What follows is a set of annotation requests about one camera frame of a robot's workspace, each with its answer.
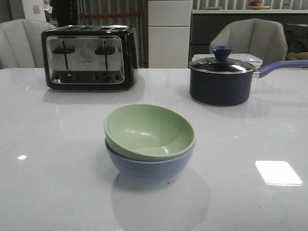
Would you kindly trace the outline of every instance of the toaster button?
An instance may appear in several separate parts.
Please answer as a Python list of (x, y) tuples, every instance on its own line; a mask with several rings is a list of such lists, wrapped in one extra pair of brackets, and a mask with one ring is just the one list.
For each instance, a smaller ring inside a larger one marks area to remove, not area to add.
[(63, 82), (69, 82), (72, 80), (71, 74), (63, 74)]
[(111, 75), (110, 74), (104, 74), (103, 79), (105, 82), (109, 82), (111, 80)]

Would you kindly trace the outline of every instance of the pot lid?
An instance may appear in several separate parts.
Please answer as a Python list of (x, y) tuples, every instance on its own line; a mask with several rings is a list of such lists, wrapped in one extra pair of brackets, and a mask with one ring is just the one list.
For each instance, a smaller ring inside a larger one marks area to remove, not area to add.
[(212, 50), (215, 58), (190, 61), (188, 67), (195, 71), (213, 74), (243, 74), (254, 71), (254, 65), (228, 58), (233, 49), (228, 46), (213, 46)]
[(188, 67), (195, 71), (212, 74), (243, 74), (253, 72), (255, 66), (237, 59), (220, 61), (214, 57), (190, 61)]

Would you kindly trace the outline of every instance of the white countertop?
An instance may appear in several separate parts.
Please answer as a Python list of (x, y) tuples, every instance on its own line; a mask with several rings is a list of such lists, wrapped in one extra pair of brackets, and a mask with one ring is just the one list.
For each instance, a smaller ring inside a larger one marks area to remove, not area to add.
[[(130, 90), (58, 91), (43, 69), (0, 70), (0, 230), (307, 231), (308, 70), (253, 79), (249, 100), (232, 107), (193, 101), (189, 76), (141, 69)], [(196, 146), (177, 177), (118, 176), (103, 120), (131, 103), (191, 122)], [(285, 161), (302, 183), (268, 185), (256, 161)]]
[(234, 13), (308, 13), (308, 10), (279, 10), (279, 9), (267, 9), (267, 10), (193, 10), (193, 14), (199, 14), (199, 13), (218, 13), (218, 14), (234, 14)]

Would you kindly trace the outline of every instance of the green bowl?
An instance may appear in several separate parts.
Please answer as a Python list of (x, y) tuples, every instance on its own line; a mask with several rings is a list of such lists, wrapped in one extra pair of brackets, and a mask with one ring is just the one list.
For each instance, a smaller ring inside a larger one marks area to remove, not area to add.
[(104, 121), (106, 142), (132, 160), (163, 161), (187, 153), (195, 143), (190, 123), (155, 105), (131, 104), (112, 111)]

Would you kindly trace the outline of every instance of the saucepan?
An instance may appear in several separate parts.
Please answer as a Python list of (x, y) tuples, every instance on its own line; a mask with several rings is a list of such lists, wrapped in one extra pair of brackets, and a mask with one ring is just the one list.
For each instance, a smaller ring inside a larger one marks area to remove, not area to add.
[(191, 70), (191, 97), (210, 105), (232, 106), (246, 102), (253, 73), (262, 78), (279, 68), (308, 67), (308, 60), (281, 61), (262, 66), (256, 72), (254, 65), (228, 58), (233, 48), (214, 46), (212, 49), (215, 58), (198, 59), (188, 63)]

